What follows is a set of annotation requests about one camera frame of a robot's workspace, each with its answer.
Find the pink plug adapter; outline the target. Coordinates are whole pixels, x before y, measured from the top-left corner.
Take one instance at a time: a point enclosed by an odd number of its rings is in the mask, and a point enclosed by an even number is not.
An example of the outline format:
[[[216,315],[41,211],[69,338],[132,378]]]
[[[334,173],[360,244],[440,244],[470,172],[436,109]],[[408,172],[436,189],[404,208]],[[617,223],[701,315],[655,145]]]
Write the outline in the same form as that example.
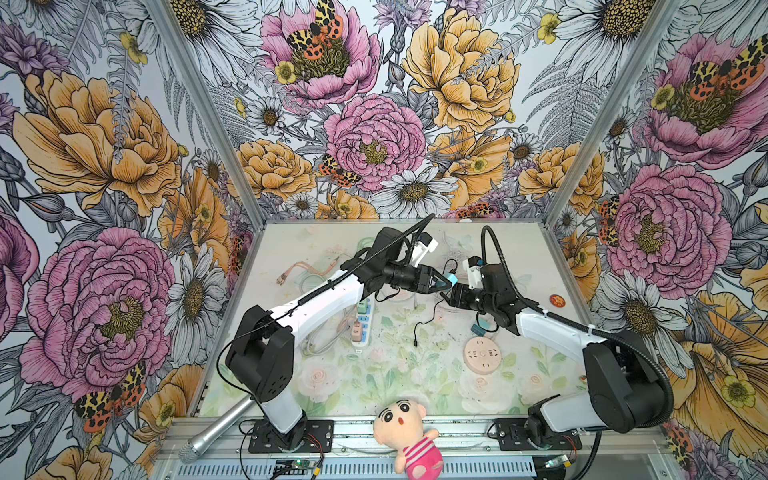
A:
[[[361,342],[363,339],[364,328],[359,321],[355,321],[350,331],[350,337],[353,342]]]

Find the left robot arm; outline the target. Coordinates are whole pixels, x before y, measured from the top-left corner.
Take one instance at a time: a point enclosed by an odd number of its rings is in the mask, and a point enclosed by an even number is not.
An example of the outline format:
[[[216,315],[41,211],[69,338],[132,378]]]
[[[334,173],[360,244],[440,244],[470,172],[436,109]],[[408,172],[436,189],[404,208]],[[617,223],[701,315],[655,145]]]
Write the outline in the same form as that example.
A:
[[[296,347],[308,334],[383,286],[421,295],[452,288],[439,270],[423,263],[438,246],[426,231],[429,222],[425,218],[404,231],[384,227],[370,247],[313,290],[280,306],[246,310],[223,353],[225,366],[264,415],[254,436],[283,451],[297,449],[308,436],[307,414],[289,388]]]

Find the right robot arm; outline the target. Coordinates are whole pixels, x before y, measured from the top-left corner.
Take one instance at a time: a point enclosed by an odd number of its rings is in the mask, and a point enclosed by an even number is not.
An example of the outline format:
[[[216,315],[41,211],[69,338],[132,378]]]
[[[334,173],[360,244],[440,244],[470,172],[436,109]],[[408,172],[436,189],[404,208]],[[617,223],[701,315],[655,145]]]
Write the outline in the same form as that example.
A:
[[[499,328],[549,346],[584,369],[583,392],[540,400],[529,408],[525,431],[532,445],[543,447],[573,430],[628,433],[670,418],[670,380],[641,340],[544,309],[522,296],[502,263],[473,256],[463,268],[468,280],[446,295],[450,306],[488,315]]]

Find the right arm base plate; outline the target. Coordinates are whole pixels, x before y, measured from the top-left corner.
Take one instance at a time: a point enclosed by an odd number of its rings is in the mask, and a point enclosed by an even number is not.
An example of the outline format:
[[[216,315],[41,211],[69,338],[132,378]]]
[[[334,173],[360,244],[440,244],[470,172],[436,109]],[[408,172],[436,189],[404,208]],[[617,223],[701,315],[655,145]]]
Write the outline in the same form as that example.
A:
[[[536,419],[497,418],[486,431],[501,451],[576,451],[582,442],[575,430],[555,432]]]

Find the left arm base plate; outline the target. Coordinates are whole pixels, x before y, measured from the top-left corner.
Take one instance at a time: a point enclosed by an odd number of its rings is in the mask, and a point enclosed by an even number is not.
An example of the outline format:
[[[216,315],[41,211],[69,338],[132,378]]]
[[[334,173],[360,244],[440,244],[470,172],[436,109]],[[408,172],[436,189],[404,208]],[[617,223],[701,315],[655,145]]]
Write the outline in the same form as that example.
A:
[[[247,450],[251,454],[329,453],[334,427],[333,420],[302,418],[287,433],[281,433],[266,419],[258,420]]]

